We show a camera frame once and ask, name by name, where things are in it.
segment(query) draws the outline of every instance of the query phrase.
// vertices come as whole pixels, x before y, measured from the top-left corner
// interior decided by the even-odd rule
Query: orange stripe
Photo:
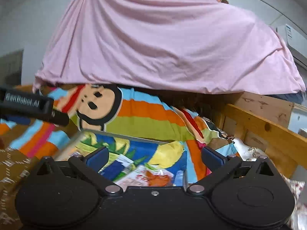
[[[32,138],[26,143],[24,144],[21,148],[20,148],[20,152],[27,155],[28,152],[35,146],[35,144],[37,143],[37,141],[40,140],[40,138],[42,137],[42,135],[46,132],[46,130],[48,129],[48,127],[50,126],[50,123],[46,123],[43,122],[42,127],[40,128],[40,130],[35,133]]]
[[[187,140],[186,142],[190,151],[192,162],[194,164],[197,180],[200,180],[207,174],[207,167],[201,160],[201,150],[198,148],[196,140]]]
[[[165,110],[161,104],[151,104],[145,101],[123,100],[118,117],[148,117],[155,120],[168,120],[179,126],[185,126],[182,119],[173,111]]]
[[[202,131],[203,129],[207,129],[207,128],[208,128],[207,125],[205,124],[204,120],[203,120],[201,117],[196,116],[196,117],[194,118],[194,121],[196,122],[198,128],[199,128],[201,131]]]
[[[10,130],[10,127],[6,123],[0,124],[0,135],[3,135],[4,133],[8,132]]]
[[[45,142],[44,145],[36,152],[35,156],[41,159],[43,156],[53,156],[58,148],[51,142]]]

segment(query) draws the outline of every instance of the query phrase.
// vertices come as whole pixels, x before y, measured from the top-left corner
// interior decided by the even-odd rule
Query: air conditioner
[[[294,62],[307,70],[307,39],[288,24],[277,27],[277,33],[285,40]]]

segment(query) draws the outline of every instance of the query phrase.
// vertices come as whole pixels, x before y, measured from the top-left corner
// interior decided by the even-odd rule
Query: light blue stripe
[[[187,109],[187,108],[186,108],[185,110],[191,115],[192,118],[195,118],[195,117],[198,116],[198,113],[197,113],[197,112],[190,111],[190,110]]]
[[[53,98],[54,100],[58,100],[61,97],[65,97],[68,91],[63,90],[62,88],[56,88],[52,92],[50,92],[47,96],[49,98]]]
[[[47,141],[60,150],[66,146],[70,139],[64,131],[53,131]]]
[[[122,98],[124,100],[131,100],[134,101],[145,101],[147,103],[156,103],[161,104],[165,110],[171,110],[174,111],[172,108],[170,108],[166,103],[161,102],[161,100],[157,96],[152,96],[146,93],[135,91],[133,88],[126,89],[126,88],[120,88],[122,91]]]
[[[231,144],[227,144],[219,149],[216,150],[217,152],[219,152],[220,154],[222,154],[223,156],[228,156],[230,154],[236,154],[236,148],[234,147],[233,143]]]
[[[14,141],[12,141],[12,142],[10,143],[10,147],[12,147],[13,149],[16,149],[16,150],[20,149],[25,143],[27,143],[27,142],[33,137],[33,135],[34,135],[35,133],[37,133],[37,132],[40,130],[40,128],[42,127],[42,125],[43,125],[43,122],[42,122],[42,121],[36,120],[36,121],[34,122],[34,124],[32,124],[32,125],[24,132],[24,134],[23,134],[21,137],[15,139]]]
[[[188,175],[188,183],[197,182],[197,176],[194,168],[194,164],[192,162],[192,158],[190,155],[190,151],[186,142],[180,142],[184,149],[187,151],[187,175]]]
[[[5,123],[5,124],[7,124],[7,126],[8,126],[10,129],[12,129],[12,128],[16,125],[15,122],[6,121],[6,120],[4,120],[4,119],[1,119],[1,120],[0,120],[0,123]]]

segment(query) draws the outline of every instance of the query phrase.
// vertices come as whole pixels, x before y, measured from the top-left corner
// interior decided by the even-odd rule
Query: pink cloth
[[[117,83],[198,93],[305,91],[283,40],[215,0],[73,0],[34,87]]]

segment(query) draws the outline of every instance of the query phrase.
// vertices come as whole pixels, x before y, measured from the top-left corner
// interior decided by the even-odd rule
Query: cartoon character
[[[120,108],[122,91],[116,85],[86,85],[78,100],[79,128],[104,131]]]

